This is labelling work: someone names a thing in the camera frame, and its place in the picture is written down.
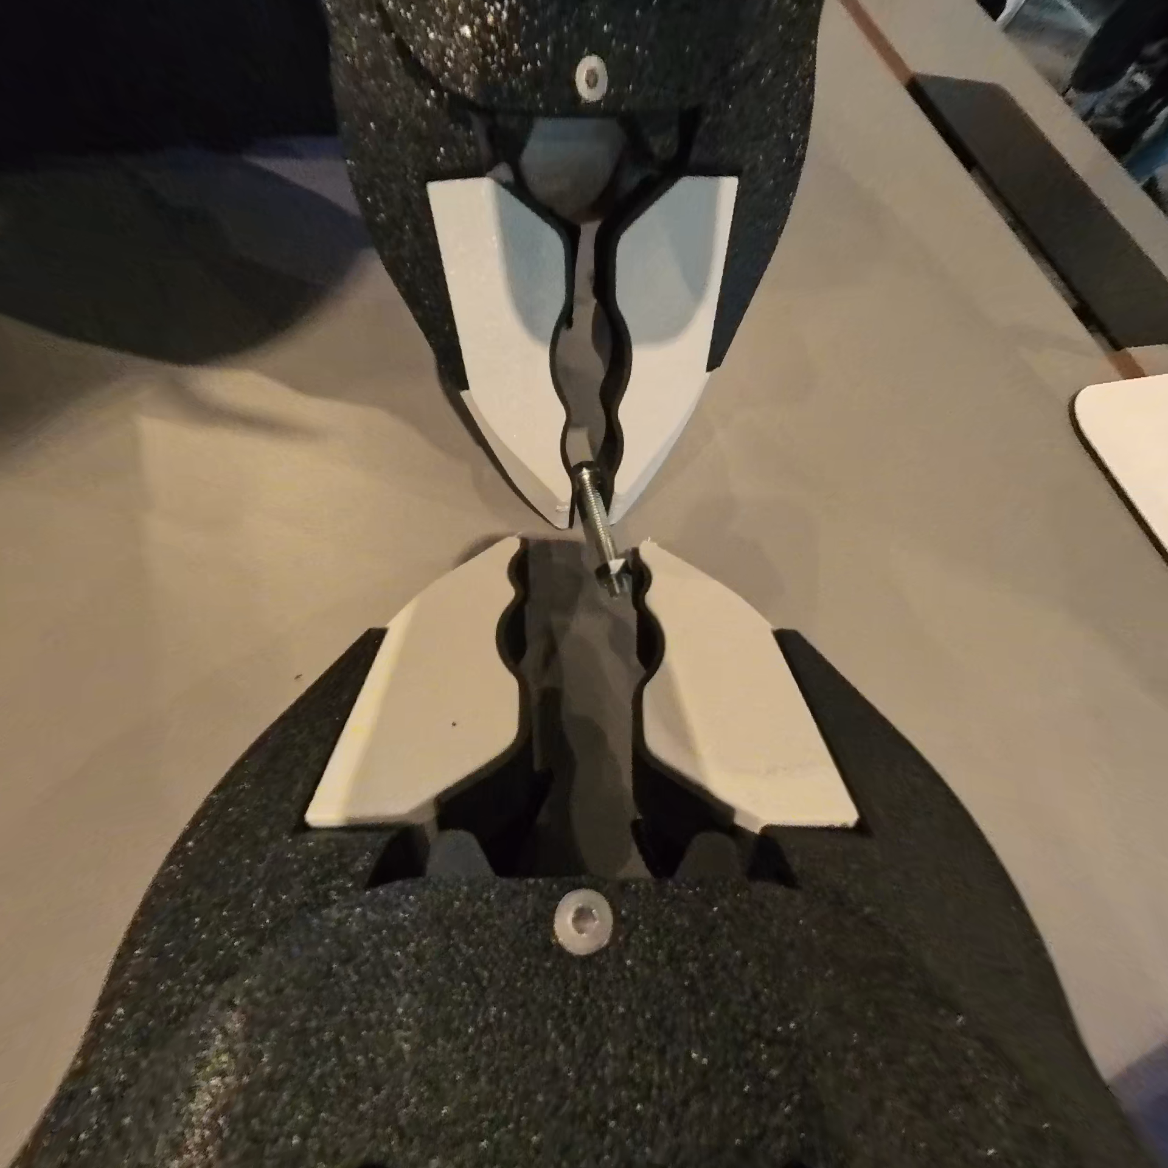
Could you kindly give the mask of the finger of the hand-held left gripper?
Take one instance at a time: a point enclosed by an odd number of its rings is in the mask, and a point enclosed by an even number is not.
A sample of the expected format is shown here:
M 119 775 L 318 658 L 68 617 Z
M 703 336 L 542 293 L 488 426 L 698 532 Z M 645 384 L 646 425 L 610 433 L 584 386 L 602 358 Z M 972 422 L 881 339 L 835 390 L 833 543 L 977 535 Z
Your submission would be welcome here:
M 564 530 L 567 411 L 552 348 L 570 307 L 570 240 L 495 177 L 428 184 L 460 346 L 461 401 L 510 482 Z
M 596 233 L 595 294 L 609 327 L 602 461 L 624 518 L 689 422 L 709 378 L 737 176 L 680 176 Z

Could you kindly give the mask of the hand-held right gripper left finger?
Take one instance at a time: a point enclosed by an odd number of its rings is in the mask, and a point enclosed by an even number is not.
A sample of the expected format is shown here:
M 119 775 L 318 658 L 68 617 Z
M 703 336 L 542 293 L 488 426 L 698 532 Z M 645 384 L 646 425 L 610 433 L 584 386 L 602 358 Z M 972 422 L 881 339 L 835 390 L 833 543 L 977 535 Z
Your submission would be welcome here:
M 307 827 L 509 829 L 535 811 L 541 779 L 518 670 L 527 551 L 506 535 L 388 619 Z

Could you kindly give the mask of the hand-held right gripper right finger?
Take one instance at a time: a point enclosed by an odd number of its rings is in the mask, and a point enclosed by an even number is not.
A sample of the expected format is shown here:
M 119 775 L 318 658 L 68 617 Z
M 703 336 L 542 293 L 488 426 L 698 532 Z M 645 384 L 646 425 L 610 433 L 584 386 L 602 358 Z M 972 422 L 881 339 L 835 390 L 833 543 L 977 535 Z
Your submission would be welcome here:
M 856 804 L 769 621 L 662 544 L 636 547 L 662 654 L 639 702 L 648 759 L 735 827 L 844 827 Z

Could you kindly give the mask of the silver threaded bolt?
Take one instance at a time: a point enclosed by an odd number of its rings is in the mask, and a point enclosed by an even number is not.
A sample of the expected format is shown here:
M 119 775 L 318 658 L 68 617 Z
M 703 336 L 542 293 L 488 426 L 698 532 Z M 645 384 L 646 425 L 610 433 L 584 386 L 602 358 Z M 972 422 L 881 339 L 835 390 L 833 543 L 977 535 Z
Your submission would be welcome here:
M 603 475 L 592 460 L 578 461 L 571 468 L 571 482 L 575 511 L 599 560 L 596 574 L 602 579 L 616 579 L 623 569 L 624 558 L 613 536 L 603 501 Z

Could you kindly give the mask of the black flat panel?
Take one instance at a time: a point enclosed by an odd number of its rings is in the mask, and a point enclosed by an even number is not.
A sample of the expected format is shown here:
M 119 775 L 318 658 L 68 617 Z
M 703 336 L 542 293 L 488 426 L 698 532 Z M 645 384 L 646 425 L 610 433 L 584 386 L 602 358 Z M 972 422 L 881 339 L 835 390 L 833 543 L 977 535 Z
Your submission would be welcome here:
M 1165 344 L 1165 273 L 1013 95 L 922 73 L 909 94 L 1113 347 Z

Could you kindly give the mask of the white flat board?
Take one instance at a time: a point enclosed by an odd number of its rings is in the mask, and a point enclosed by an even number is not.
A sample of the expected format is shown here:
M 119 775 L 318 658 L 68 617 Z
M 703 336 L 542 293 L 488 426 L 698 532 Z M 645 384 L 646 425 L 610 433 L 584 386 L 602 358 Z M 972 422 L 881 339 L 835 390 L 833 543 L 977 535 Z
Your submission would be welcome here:
M 1166 557 L 1166 373 L 1081 387 L 1072 426 L 1147 539 Z

